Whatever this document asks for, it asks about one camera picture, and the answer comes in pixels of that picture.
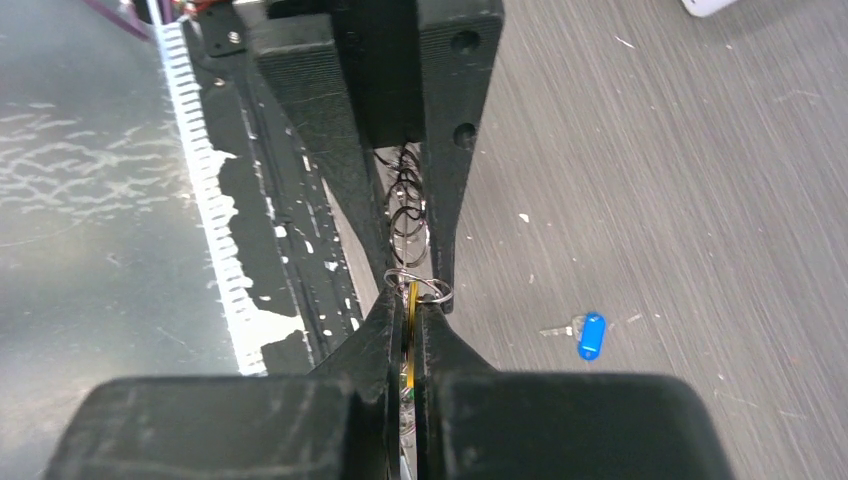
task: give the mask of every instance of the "wood grain surface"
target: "wood grain surface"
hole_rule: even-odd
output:
[[[848,3],[506,6],[454,327],[504,369],[685,379],[740,479],[848,478]],[[540,334],[588,310],[591,366]]]

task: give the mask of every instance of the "blue key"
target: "blue key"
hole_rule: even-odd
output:
[[[600,313],[586,314],[586,323],[583,324],[583,333],[580,336],[580,343],[577,344],[577,353],[583,360],[591,362],[601,356],[606,331],[607,321]]]

